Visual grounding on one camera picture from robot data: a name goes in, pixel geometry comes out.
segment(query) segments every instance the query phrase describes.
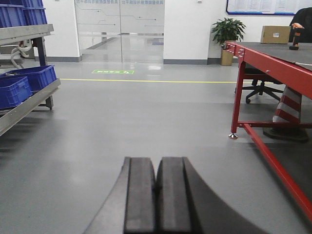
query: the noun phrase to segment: hand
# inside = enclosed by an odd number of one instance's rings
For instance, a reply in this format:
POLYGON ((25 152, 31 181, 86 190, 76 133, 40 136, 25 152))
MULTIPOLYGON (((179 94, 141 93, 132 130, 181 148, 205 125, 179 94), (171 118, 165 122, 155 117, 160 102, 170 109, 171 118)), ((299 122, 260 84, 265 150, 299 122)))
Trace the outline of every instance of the hand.
POLYGON ((300 23, 293 23, 292 29, 295 29, 295 28, 304 28, 304 27, 300 23))

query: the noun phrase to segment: gray baseboard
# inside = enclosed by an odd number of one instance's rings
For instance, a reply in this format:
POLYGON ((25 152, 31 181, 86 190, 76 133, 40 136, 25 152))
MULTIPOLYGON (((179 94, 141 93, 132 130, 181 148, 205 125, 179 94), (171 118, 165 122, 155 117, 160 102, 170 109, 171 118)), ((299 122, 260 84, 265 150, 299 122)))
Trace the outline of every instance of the gray baseboard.
POLYGON ((47 62, 81 62, 82 57, 47 57, 47 62))
MULTIPOLYGON (((209 64, 220 64, 221 63, 221 58, 208 58, 208 65, 209 64)), ((238 59, 234 58, 233 63, 238 63, 238 59)))
POLYGON ((207 65, 206 59, 164 59, 164 64, 207 65))

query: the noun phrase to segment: workbench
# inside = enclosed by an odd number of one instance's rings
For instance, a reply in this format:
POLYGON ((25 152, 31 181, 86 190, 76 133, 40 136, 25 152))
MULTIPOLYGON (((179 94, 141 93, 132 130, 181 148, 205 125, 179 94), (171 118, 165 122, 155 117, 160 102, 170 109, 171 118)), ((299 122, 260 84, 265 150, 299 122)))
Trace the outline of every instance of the workbench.
MULTIPOLYGON (((47 65, 44 46, 44 36, 54 31, 52 24, 30 25, 21 27, 0 28, 0 45, 33 39, 37 45, 40 66, 47 65)), ((19 106, 0 113, 0 136, 13 127, 39 105, 53 108, 52 94, 58 89, 60 80, 57 79, 42 90, 38 91, 19 106)))
POLYGON ((238 57, 239 71, 236 84, 234 110, 229 138, 237 139, 237 128, 244 128, 250 135, 264 159, 273 169, 277 177, 295 199, 308 221, 312 223, 312 201, 285 170, 275 155, 263 143, 253 127, 300 127, 312 128, 311 123, 273 123, 272 121, 255 122, 239 121, 240 100, 243 81, 257 79, 257 75, 245 73, 246 63, 259 69, 281 83, 296 90, 302 95, 312 98, 312 45, 301 43, 298 51, 289 49, 290 44, 261 44, 258 42, 227 42, 227 50, 238 57))

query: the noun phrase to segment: black jacket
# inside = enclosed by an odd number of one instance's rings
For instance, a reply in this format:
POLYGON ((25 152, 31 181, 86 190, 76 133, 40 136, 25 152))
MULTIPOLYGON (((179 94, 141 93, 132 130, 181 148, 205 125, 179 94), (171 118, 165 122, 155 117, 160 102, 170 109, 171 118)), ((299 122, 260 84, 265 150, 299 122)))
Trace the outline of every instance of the black jacket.
MULTIPOLYGON (((305 30, 300 35, 300 42, 312 43, 312 7, 299 10, 293 17, 290 25, 300 23, 305 30)), ((293 41, 294 30, 291 29, 289 42, 293 41)))

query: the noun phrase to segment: green leaves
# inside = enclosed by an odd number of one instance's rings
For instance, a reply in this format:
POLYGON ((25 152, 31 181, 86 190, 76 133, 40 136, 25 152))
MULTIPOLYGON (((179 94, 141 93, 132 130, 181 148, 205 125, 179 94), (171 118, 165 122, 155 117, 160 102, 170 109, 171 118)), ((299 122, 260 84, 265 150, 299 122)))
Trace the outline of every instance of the green leaves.
POLYGON ((215 33, 213 41, 219 45, 224 44, 226 40, 241 41, 244 39, 243 33, 246 25, 240 20, 234 20, 232 18, 224 18, 224 20, 218 19, 213 25, 215 25, 211 30, 212 33, 215 33))

